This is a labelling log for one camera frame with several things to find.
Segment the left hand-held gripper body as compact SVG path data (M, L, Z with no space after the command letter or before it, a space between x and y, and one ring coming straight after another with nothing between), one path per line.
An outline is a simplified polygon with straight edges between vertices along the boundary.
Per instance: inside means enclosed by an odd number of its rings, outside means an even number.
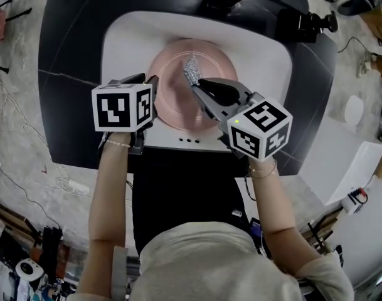
M154 78L139 73L99 85L92 90L92 108L95 130L103 132L99 151L114 132L127 132L129 153L141 155L154 121Z

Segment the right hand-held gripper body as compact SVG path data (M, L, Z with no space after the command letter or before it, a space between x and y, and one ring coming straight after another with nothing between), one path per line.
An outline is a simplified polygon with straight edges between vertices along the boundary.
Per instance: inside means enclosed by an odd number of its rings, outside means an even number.
M243 85L209 84L206 94L206 110L222 131L218 140L237 157L264 161L288 143L293 116L275 99Z

